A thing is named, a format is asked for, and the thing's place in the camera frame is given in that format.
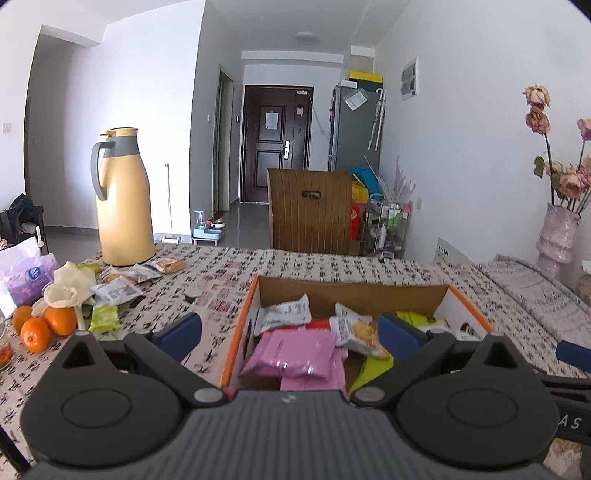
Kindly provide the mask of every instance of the yellow thermos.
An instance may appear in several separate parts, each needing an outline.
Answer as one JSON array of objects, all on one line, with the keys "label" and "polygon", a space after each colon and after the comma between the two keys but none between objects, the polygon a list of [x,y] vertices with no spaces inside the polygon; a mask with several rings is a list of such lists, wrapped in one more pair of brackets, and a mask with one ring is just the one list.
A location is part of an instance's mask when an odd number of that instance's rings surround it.
[{"label": "yellow thermos", "polygon": [[[100,133],[104,142],[92,149],[90,169],[96,192],[103,261],[123,267],[155,254],[150,183],[139,156],[138,130],[114,128]],[[105,156],[99,169],[99,152]]]}]

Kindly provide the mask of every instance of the thermos handle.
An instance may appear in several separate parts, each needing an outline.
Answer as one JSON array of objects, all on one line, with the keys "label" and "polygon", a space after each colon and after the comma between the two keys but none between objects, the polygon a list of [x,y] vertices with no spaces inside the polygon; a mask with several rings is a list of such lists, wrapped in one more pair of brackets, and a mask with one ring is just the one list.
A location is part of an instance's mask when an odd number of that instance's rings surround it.
[{"label": "thermos handle", "polygon": [[96,196],[101,201],[107,199],[106,190],[100,185],[99,179],[99,152],[103,148],[113,148],[115,142],[98,142],[92,147],[92,153],[90,154],[90,174],[92,175],[92,185],[95,188]]}]

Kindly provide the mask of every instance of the thermos lid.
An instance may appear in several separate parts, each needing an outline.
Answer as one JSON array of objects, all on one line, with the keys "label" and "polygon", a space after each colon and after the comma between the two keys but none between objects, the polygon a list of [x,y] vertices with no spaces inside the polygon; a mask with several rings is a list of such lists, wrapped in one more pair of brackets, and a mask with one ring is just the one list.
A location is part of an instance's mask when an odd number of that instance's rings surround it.
[{"label": "thermos lid", "polygon": [[107,137],[137,137],[138,129],[133,127],[118,127],[110,130],[103,130],[99,135],[106,135]]}]

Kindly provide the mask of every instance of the ceiling light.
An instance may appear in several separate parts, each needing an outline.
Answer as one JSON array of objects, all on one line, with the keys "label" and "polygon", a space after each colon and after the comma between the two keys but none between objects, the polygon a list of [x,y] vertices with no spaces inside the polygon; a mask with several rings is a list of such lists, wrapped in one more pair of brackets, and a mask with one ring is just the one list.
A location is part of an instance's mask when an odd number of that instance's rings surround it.
[{"label": "ceiling light", "polygon": [[304,45],[314,45],[320,43],[320,37],[314,32],[303,31],[295,34],[295,39]]}]

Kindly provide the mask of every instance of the dark brown door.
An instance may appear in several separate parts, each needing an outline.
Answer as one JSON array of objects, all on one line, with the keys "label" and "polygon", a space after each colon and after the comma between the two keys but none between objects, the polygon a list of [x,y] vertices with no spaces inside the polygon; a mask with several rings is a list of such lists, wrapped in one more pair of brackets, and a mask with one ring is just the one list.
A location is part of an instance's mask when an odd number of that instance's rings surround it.
[{"label": "dark brown door", "polygon": [[311,95],[310,88],[246,86],[244,201],[268,201],[268,168],[307,169]]}]

